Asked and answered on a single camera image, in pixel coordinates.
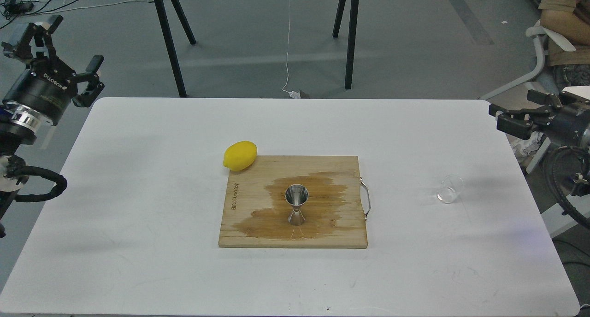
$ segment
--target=cutting board handle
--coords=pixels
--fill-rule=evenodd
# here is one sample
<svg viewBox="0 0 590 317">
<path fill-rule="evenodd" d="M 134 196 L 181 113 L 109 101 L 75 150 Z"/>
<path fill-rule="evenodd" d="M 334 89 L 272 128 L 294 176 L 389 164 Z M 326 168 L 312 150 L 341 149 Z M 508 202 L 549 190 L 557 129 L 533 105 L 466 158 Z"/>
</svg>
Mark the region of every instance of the cutting board handle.
<svg viewBox="0 0 590 317">
<path fill-rule="evenodd" d="M 369 212 L 371 212 L 371 195 L 369 194 L 369 188 L 365 185 L 365 181 L 363 181 L 363 178 L 360 178 L 360 186 L 363 187 L 367 191 L 367 201 L 369 204 L 369 208 L 365 212 L 365 220 L 367 220 L 367 216 L 369 215 Z"/>
</svg>

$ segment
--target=wooden cutting board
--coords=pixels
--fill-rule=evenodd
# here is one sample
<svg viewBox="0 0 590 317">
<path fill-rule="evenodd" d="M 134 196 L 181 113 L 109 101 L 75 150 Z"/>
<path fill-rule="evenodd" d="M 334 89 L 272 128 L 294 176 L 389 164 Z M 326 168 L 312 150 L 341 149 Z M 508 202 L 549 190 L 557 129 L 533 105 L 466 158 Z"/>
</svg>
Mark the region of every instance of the wooden cutting board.
<svg viewBox="0 0 590 317">
<path fill-rule="evenodd" d="M 293 226 L 286 189 L 304 185 L 305 223 Z M 219 247 L 366 248 L 356 156 L 258 156 L 242 172 L 230 171 Z"/>
</svg>

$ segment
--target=jigger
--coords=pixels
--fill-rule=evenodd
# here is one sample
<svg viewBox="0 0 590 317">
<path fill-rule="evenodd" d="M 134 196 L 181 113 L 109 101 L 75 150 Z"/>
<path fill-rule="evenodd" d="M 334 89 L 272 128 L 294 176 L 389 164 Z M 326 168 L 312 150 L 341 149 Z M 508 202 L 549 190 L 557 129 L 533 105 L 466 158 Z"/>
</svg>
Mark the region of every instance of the jigger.
<svg viewBox="0 0 590 317">
<path fill-rule="evenodd" d="M 293 211 L 288 218 L 291 225 L 299 226 L 304 223 L 305 218 L 301 214 L 301 206 L 307 201 L 308 197 L 309 192 L 302 185 L 291 185 L 285 191 L 285 199 L 293 207 Z"/>
</svg>

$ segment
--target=wet stain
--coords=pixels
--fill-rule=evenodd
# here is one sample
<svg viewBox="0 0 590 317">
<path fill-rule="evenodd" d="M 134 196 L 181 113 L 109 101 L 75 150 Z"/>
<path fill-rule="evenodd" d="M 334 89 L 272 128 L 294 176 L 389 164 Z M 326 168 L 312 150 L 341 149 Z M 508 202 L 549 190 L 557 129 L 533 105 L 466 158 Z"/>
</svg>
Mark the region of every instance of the wet stain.
<svg viewBox="0 0 590 317">
<path fill-rule="evenodd" d="M 310 173 L 308 176 L 280 178 L 264 186 L 272 200 L 272 207 L 256 210 L 251 218 L 242 220 L 234 227 L 248 237 L 274 240 L 304 240 L 330 235 L 341 219 L 339 208 L 345 205 L 346 185 L 336 185 L 329 176 L 331 172 Z M 285 191 L 298 183 L 309 191 L 309 198 L 301 212 L 305 223 L 289 224 L 287 218 L 291 205 L 285 200 Z"/>
</svg>

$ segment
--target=floor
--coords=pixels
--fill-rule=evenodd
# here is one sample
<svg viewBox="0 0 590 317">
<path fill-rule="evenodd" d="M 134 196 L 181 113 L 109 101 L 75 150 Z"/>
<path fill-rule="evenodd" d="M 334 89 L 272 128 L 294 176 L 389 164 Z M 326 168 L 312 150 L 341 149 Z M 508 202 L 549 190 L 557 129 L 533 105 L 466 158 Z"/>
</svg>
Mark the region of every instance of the floor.
<svg viewBox="0 0 590 317">
<path fill-rule="evenodd" d="M 53 0 L 46 9 L 58 8 L 63 1 Z M 81 0 L 66 9 L 122 1 Z M 287 98 L 282 89 L 289 39 L 287 91 L 329 99 L 476 99 L 528 72 L 534 51 L 525 29 L 539 19 L 530 0 L 360 0 L 353 87 L 345 90 L 348 19 L 341 37 L 333 39 L 337 0 L 181 3 L 198 41 L 195 46 L 187 41 L 169 1 L 166 8 L 186 92 L 192 97 Z M 177 96 L 153 4 L 136 0 L 61 15 L 65 19 L 53 35 L 60 58 L 80 71 L 93 55 L 105 57 L 101 97 Z M 19 22 L 47 17 L 19 18 L 0 30 L 0 40 L 8 40 Z M 6 94 L 23 68 L 19 61 L 0 57 L 0 94 Z M 512 109 L 531 106 L 524 88 L 490 101 Z M 68 107 L 59 126 L 42 128 L 37 142 L 21 147 L 19 156 L 59 172 L 88 112 Z M 538 172 L 527 180 L 541 211 L 554 203 Z M 45 182 L 33 179 L 23 193 L 46 189 Z M 8 236 L 0 240 L 0 289 L 41 208 L 42 203 L 13 203 L 2 219 Z M 590 252 L 587 229 L 574 227 L 558 239 Z M 556 248 L 564 262 L 590 262 L 565 243 L 556 243 Z M 565 268 L 580 304 L 590 304 L 588 268 Z M 580 316 L 590 316 L 590 309 Z"/>
</svg>

